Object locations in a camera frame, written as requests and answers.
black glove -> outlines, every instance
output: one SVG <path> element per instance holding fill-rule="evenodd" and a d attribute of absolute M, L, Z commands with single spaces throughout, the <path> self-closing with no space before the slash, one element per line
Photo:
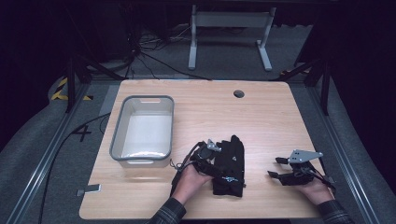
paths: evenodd
<path fill-rule="evenodd" d="M 231 142 L 217 143 L 221 153 L 215 158 L 214 165 L 224 170 L 222 178 L 214 178 L 213 194 L 242 197 L 245 186 L 245 148 L 239 138 L 231 137 Z"/>

sleeve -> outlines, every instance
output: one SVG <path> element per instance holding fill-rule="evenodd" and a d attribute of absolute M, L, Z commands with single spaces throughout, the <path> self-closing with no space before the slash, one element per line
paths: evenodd
<path fill-rule="evenodd" d="M 147 224 L 177 224 L 186 215 L 183 204 L 169 198 Z"/>
<path fill-rule="evenodd" d="M 355 223 L 343 206 L 336 200 L 319 204 L 318 210 L 326 224 Z"/>

metal rail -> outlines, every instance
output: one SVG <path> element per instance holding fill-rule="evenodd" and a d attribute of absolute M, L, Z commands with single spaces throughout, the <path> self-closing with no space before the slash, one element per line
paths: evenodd
<path fill-rule="evenodd" d="M 69 113 L 66 113 L 62 118 L 61 123 L 55 132 L 55 135 L 52 137 L 46 151 L 44 152 L 44 155 L 41 158 L 41 161 L 38 163 L 37 167 L 33 171 L 25 190 L 23 191 L 20 199 L 12 210 L 11 215 L 8 217 L 7 224 L 22 222 L 23 216 L 29 208 L 29 205 L 32 202 L 33 198 L 35 197 L 35 194 L 37 193 L 42 181 L 46 177 L 50 165 L 55 159 L 56 152 L 57 150 L 59 150 L 59 146 L 62 142 L 62 137 L 64 136 L 64 131 L 70 123 L 71 118 L 73 118 L 73 115 L 76 113 L 79 103 L 82 101 L 85 93 L 88 90 L 88 84 L 81 85 L 82 86 L 78 90 L 78 94 L 76 97 L 77 101 L 75 105 L 72 107 Z"/>
<path fill-rule="evenodd" d="M 366 223 L 380 223 L 378 217 L 375 214 L 374 208 L 371 205 L 364 189 L 361 184 L 361 180 L 359 176 L 356 174 L 352 164 L 350 163 L 347 154 L 345 153 L 345 149 L 341 144 L 340 139 L 338 138 L 337 132 L 332 125 L 332 122 L 328 116 L 323 114 L 323 111 L 320 107 L 320 100 L 318 93 L 315 91 L 315 88 L 307 88 L 309 96 L 311 100 L 314 102 L 315 109 L 317 110 L 320 118 L 332 139 L 332 146 L 334 149 L 335 157 L 337 158 L 338 162 L 340 163 L 341 170 L 346 177 L 346 181 L 352 191 L 353 196 L 358 204 L 359 209 L 361 210 L 361 214 Z"/>

silver metal part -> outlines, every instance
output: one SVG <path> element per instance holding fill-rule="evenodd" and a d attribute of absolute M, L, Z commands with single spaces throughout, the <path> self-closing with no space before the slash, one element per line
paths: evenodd
<path fill-rule="evenodd" d="M 64 117 L 61 120 L 61 123 L 56 130 L 54 136 L 52 137 L 46 151 L 44 152 L 41 161 L 38 163 L 35 170 L 32 172 L 30 180 L 26 185 L 21 197 L 19 198 L 17 204 L 15 205 L 14 209 L 12 210 L 11 215 L 8 217 L 6 223 L 13 223 L 18 224 L 22 223 L 22 219 L 29 208 L 35 194 L 38 191 L 42 181 L 47 175 L 47 172 L 50 169 L 50 165 L 53 160 L 55 160 L 56 152 L 59 150 L 59 146 L 62 142 L 62 137 L 68 127 L 70 120 L 75 115 L 78 105 L 82 102 L 84 95 L 86 94 L 89 88 L 89 84 L 82 84 L 78 90 L 76 95 L 76 102 L 75 105 L 72 107 L 69 113 L 64 114 Z"/>
<path fill-rule="evenodd" d="M 207 139 L 207 149 L 210 149 L 212 151 L 221 152 L 221 147 L 216 146 L 216 144 L 214 142 L 212 142 L 212 140 L 210 140 L 210 139 Z"/>
<path fill-rule="evenodd" d="M 224 176 L 223 179 L 227 180 L 227 182 L 238 181 L 235 177 Z"/>
<path fill-rule="evenodd" d="M 312 151 L 304 151 L 300 149 L 294 149 L 288 158 L 289 163 L 302 163 L 306 161 L 311 161 L 313 159 L 322 157 L 323 153 L 321 152 L 312 152 Z"/>

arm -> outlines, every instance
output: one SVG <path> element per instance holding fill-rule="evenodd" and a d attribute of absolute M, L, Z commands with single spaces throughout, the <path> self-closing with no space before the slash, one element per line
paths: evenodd
<path fill-rule="evenodd" d="M 347 211 L 337 202 L 326 185 L 314 178 L 306 185 L 295 186 L 311 203 L 318 207 L 326 224 L 354 223 Z"/>
<path fill-rule="evenodd" d="M 177 224 L 186 214 L 184 204 L 212 178 L 210 175 L 200 175 L 192 165 L 188 165 L 182 172 L 171 198 L 157 211 L 148 224 Z"/>

